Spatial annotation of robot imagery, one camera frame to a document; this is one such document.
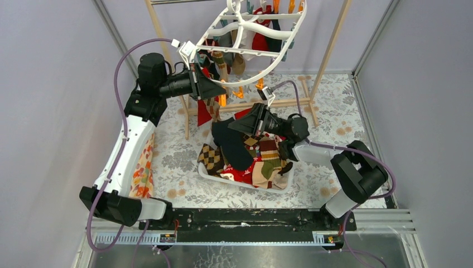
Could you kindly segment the dark navy sock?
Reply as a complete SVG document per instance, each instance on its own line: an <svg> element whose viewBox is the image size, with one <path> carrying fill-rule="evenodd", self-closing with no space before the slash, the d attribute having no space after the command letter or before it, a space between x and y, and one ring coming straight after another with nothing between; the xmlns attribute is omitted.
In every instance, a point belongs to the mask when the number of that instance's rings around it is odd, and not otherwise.
<svg viewBox="0 0 473 268"><path fill-rule="evenodd" d="M252 165L253 158L246 150L240 132L229 128L229 124L234 121L234 118L229 118L213 122L211 133L215 144L221 147L228 163L236 170L245 171Z"/></svg>

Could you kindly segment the white round clip hanger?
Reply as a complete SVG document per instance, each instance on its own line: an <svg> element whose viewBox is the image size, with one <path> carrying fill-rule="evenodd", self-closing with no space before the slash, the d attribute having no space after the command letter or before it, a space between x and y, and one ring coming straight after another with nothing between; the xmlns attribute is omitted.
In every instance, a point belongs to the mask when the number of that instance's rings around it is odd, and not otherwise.
<svg viewBox="0 0 473 268"><path fill-rule="evenodd" d="M293 6L294 7L293 11L297 12L299 3L300 3L300 1L290 1L289 6ZM254 14L254 15L274 15L274 14L281 13L279 11L279 1L260 1L258 8L252 8L252 7L245 8L244 7L245 4L246 4L246 1L240 1L240 11L241 11L241 13ZM295 21L293 19L257 20L257 21L255 21L255 25L261 25L266 29L275 30L276 33L281 34L284 31L293 30L294 25L295 25ZM225 33L221 36L209 36L209 37L206 38L206 40L204 42L202 42L202 44L204 46L233 47L236 43L235 40L237 38L237 32L238 32L238 30L234 29L232 32L227 32L227 33ZM295 41L295 38L290 43L288 50L293 48L294 41ZM254 31L245 30L245 31L243 31L239 48L240 49L260 50L260 51L265 51L265 52L279 53L282 49L282 46L283 46L283 40L274 39L272 37L261 35L257 32L254 32ZM197 54L195 56L194 63L197 62L197 60L199 58L199 53L201 53L201 52L208 52L212 56L231 55L234 60L236 60L238 57L241 57L243 60L251 60L251 59L254 59L256 57L264 57L264 58L268 58L270 60L269 64L271 64L271 62L272 62L271 58L265 57L265 56L254 56L254 55L248 55L248 54L241 55L241 54L236 54L236 53L233 53L233 52L210 52L208 50L200 50L200 51L197 52ZM286 57L287 57L287 52L284 53L282 61L285 61ZM223 80L214 78L213 81L218 84L218 82L222 82Z"/></svg>

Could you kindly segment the red snowflake christmas sock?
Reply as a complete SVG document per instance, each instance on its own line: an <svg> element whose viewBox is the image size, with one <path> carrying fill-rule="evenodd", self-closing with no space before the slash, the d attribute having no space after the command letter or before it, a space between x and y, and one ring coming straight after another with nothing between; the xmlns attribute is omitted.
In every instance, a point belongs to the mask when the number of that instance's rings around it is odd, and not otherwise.
<svg viewBox="0 0 473 268"><path fill-rule="evenodd" d="M236 181L239 183L245 184L253 184L252 181L252 173L253 173L254 166L252 165L246 170L237 170L231 165L228 165L219 175L223 179L228 179L231 181Z"/></svg>

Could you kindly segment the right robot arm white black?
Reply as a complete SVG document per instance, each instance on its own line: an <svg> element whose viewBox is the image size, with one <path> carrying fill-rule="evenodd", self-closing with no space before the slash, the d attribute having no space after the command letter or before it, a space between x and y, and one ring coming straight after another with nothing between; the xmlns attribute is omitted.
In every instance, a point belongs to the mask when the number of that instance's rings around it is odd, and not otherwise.
<svg viewBox="0 0 473 268"><path fill-rule="evenodd" d="M244 116L231 120L228 127L255 136L266 132L283 137L279 153L284 159L331 164L341 189L321 208L320 223L328 230L335 229L346 213L372 198L391 175L386 164L359 140L345 147L311 142L307 119L299 113L284 119L266 104L257 103Z"/></svg>

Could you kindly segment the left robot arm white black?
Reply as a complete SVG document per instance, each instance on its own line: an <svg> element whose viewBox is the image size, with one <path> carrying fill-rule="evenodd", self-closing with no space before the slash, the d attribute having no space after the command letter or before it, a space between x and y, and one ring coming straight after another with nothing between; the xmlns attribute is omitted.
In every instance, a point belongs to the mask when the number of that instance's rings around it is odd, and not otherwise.
<svg viewBox="0 0 473 268"><path fill-rule="evenodd" d="M92 187L82 187L79 198L93 217L131 227L138 221L151 220L159 229L167 229L173 215L168 204L157 198L133 198L131 183L136 164L145 150L172 97L190 95L209 99L225 94L225 89L206 77L200 65L191 63L178 74L168 71L163 55L152 52L140 58L136 88L123 111L123 124L115 147Z"/></svg>

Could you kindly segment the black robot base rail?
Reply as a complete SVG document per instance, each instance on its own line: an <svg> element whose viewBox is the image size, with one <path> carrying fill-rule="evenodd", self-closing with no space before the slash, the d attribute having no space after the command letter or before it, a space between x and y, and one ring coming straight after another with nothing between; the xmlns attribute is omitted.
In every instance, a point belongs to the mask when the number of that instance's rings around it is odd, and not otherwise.
<svg viewBox="0 0 473 268"><path fill-rule="evenodd" d="M169 231L178 242L312 242L313 234L356 231L347 221L318 209L174 208L152 219L150 231Z"/></svg>

